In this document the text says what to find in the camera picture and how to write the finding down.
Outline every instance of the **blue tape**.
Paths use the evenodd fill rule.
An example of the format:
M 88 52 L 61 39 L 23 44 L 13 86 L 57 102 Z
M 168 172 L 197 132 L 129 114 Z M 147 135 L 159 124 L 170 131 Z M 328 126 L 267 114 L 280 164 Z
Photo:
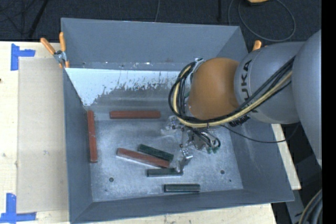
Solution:
M 17 221 L 30 221 L 36 219 L 36 212 L 17 214 L 16 213 L 16 195 L 6 194 L 6 212 L 1 213 L 0 223 L 16 224 Z
M 19 57 L 33 57 L 35 55 L 35 50 L 20 50 L 20 47 L 12 43 L 12 55 L 11 55 L 11 63 L 10 70 L 18 70 L 19 68 Z

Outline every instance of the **red wooden block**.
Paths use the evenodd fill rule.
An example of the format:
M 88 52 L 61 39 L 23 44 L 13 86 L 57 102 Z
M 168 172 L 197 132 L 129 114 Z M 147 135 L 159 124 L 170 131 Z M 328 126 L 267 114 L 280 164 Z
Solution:
M 98 161 L 97 154 L 97 141 L 96 141 L 96 129 L 95 129 L 95 117 L 92 110 L 87 111 L 88 117 L 88 129 L 89 129 L 89 147 L 90 147 L 90 161 L 96 163 Z
M 145 155 L 136 151 L 130 151 L 126 148 L 119 147 L 117 150 L 117 156 L 132 159 L 141 163 L 150 164 L 157 167 L 168 168 L 169 162 L 164 159 L 159 159 L 150 155 Z
M 157 110 L 125 110 L 110 111 L 110 119 L 159 119 L 161 112 Z

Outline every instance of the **black floor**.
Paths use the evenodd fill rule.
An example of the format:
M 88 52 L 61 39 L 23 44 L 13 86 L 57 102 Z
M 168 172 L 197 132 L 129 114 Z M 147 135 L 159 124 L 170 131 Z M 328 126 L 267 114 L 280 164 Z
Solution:
M 146 22 L 239 25 L 251 51 L 263 45 L 305 41 L 321 29 L 321 0 L 271 0 L 251 6 L 240 0 L 0 0 L 0 40 L 58 42 L 60 18 L 137 20 Z M 283 126 L 286 130 L 292 126 Z M 312 154 L 302 128 L 288 141 L 295 164 Z M 321 172 L 304 172 L 302 202 L 322 187 Z M 290 223 L 285 204 L 274 204 L 278 224 Z

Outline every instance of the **wooden table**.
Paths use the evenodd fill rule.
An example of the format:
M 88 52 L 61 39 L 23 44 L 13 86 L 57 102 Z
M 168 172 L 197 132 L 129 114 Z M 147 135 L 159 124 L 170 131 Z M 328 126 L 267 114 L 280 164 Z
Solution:
M 11 45 L 35 50 L 11 71 Z M 59 43 L 53 43 L 56 50 Z M 62 70 L 39 42 L 0 41 L 0 213 L 6 193 L 17 213 L 37 212 L 26 223 L 69 223 Z M 273 124 L 278 140 L 282 128 Z M 292 189 L 300 189 L 286 142 L 279 143 Z M 109 221 L 112 224 L 276 223 L 271 204 Z

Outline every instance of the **gray bin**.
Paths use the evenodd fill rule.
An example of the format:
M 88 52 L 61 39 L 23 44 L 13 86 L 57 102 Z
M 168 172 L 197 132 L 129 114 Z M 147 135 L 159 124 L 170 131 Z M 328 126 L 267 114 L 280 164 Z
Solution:
M 173 115 L 170 87 L 195 58 L 241 61 L 247 49 L 239 27 L 62 18 L 61 30 L 70 61 L 64 100 L 71 223 L 294 200 L 278 145 L 225 128 L 214 130 L 220 150 L 195 149 L 181 177 L 148 178 L 153 167 L 116 156 L 118 147 L 136 151 L 139 144 L 178 154 L 179 134 L 164 128 Z M 88 109 L 95 113 L 97 163 L 89 162 Z M 160 110 L 161 118 L 109 119 L 110 110 L 126 109 Z M 275 139 L 270 124 L 253 119 L 234 130 Z M 198 183 L 201 191 L 165 193 L 166 183 Z

